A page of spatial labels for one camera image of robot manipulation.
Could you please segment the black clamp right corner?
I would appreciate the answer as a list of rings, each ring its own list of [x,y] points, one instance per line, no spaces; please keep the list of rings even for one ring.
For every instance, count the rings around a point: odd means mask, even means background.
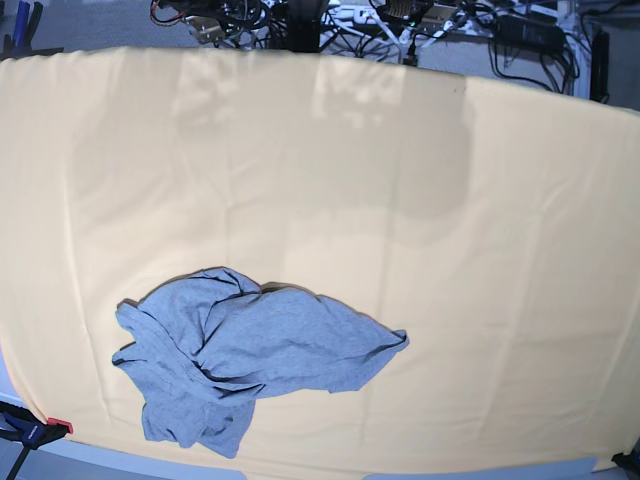
[[[640,457],[639,457],[639,442],[636,442],[635,446],[628,454],[623,452],[615,454],[611,461],[619,468],[623,469],[627,474],[634,474],[639,476],[640,473]]]

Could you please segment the grey t-shirt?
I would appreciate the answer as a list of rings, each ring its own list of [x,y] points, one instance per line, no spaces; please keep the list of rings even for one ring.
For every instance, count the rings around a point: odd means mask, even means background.
[[[357,391],[409,343],[338,300],[223,267],[125,300],[115,316],[132,342],[112,362],[143,396],[145,438],[229,459],[260,399]]]

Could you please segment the blue black bar clamp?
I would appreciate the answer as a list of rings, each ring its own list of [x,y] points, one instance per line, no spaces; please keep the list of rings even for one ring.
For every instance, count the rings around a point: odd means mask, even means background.
[[[7,480],[14,480],[32,451],[41,446],[63,439],[73,433],[71,423],[48,418],[40,421],[34,414],[24,407],[1,402],[1,438],[10,442],[18,442],[22,450],[16,458]]]

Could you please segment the white power strip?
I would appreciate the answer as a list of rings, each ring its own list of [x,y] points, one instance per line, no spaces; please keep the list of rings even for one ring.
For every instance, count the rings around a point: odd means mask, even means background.
[[[498,15],[494,1],[330,1],[328,14],[361,29],[385,24],[396,35],[405,29],[432,35],[445,26],[457,29],[474,22],[487,24]]]

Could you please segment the yellow table cloth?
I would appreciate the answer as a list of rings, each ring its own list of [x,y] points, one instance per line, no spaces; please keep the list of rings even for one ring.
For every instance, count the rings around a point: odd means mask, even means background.
[[[149,442],[116,307],[218,266],[409,345],[259,403],[233,460]],[[1,351],[75,441],[251,479],[605,467],[639,436],[639,115],[324,55],[5,60]]]

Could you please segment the black power adapter brick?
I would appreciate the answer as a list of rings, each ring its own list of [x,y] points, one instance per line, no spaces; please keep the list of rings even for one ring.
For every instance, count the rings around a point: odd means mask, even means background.
[[[565,46],[564,31],[555,26],[519,17],[500,16],[495,38],[504,44],[541,53],[558,53]]]

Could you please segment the black centre post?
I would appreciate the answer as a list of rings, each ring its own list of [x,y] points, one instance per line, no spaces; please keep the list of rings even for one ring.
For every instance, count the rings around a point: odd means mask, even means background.
[[[296,53],[318,53],[320,23],[326,8],[322,0],[289,0],[287,49]]]

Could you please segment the blue clamp top left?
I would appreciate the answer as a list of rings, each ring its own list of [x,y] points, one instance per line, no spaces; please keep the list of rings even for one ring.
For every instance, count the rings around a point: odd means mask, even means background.
[[[44,5],[35,1],[18,2],[12,34],[5,34],[1,41],[1,60],[22,59],[33,56],[49,57],[64,52],[63,47],[34,49],[32,41],[39,27]]]

